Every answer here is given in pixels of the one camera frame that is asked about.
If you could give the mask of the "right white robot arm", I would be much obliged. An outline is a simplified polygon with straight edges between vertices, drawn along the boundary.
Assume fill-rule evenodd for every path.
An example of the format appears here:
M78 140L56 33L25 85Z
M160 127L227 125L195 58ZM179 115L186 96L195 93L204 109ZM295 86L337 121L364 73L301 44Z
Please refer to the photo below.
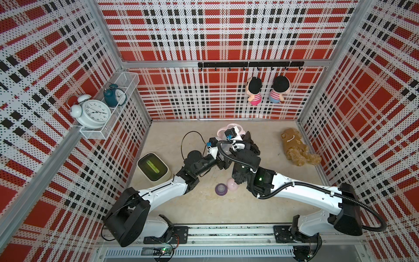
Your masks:
M234 163L232 178L245 182L247 190L260 200L287 198L319 208L311 215L294 217L293 233L314 236L318 233L339 232L361 236L364 231L384 232L384 218L361 202L352 185L321 186L291 179L274 170L262 168L261 158L251 142L233 137L231 130L225 140L217 141L218 153Z

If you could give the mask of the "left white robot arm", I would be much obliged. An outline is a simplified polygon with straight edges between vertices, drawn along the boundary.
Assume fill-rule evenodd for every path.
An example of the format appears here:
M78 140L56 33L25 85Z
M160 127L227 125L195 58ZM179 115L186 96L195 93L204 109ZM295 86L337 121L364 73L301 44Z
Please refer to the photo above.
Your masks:
M169 200L192 191L200 175L217 166L228 169L232 161L216 154L203 156L192 151L181 170L172 179L149 189L137 191L130 187L123 191L103 219L104 226L121 247L127 247L138 238L152 238L169 242L174 236L174 224L164 215L152 211Z

